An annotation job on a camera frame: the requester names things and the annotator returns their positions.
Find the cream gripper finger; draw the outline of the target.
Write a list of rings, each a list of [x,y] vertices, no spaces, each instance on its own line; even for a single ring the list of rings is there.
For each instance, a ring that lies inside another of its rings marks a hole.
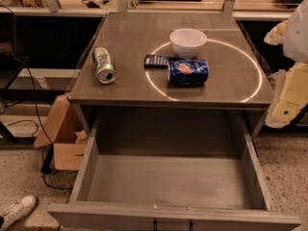
[[[274,97],[265,123],[270,128],[283,128],[308,104],[308,64],[295,63],[289,70],[280,69],[272,77]]]

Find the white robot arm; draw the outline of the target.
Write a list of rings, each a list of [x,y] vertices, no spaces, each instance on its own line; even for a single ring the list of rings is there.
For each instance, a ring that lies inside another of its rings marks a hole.
[[[303,0],[290,17],[273,27],[264,42],[281,44],[285,57],[295,64],[275,75],[274,98],[266,116],[270,128],[283,128],[308,104],[308,0]]]

